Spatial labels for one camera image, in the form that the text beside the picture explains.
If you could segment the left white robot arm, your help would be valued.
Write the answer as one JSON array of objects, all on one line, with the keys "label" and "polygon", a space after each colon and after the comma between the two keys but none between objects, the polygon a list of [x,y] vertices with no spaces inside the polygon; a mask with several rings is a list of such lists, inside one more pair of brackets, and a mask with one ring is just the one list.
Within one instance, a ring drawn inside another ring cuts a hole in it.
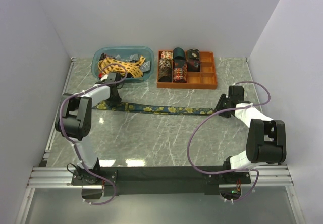
[{"label": "left white robot arm", "polygon": [[61,98],[55,129],[71,144],[77,157],[77,175],[91,185],[101,180],[99,160],[88,138],[92,109],[101,102],[112,107],[120,104],[117,86],[122,81],[121,74],[108,73],[91,88],[76,94],[65,93]]}]

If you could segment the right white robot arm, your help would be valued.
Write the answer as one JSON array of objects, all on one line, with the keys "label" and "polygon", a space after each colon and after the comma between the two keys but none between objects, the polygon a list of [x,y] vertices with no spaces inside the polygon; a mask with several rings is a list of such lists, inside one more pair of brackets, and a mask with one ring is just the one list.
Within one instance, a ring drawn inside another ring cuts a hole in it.
[{"label": "right white robot arm", "polygon": [[251,102],[244,100],[243,86],[229,86],[214,111],[224,118],[235,117],[248,127],[246,148],[224,162],[222,177],[233,183],[240,177],[238,169],[251,169],[264,164],[281,164],[286,160],[286,129],[281,120],[273,120],[261,113]]}]

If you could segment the blue floral tie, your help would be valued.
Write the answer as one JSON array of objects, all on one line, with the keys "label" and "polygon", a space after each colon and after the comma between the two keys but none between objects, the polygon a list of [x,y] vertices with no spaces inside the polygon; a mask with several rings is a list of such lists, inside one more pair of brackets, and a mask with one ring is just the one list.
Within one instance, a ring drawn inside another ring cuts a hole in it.
[{"label": "blue floral tie", "polygon": [[189,116],[209,116],[214,113],[212,108],[192,108],[175,106],[155,106],[136,103],[121,102],[116,105],[102,101],[94,106],[95,110],[111,110],[128,113],[143,113],[154,115],[189,115]]}]

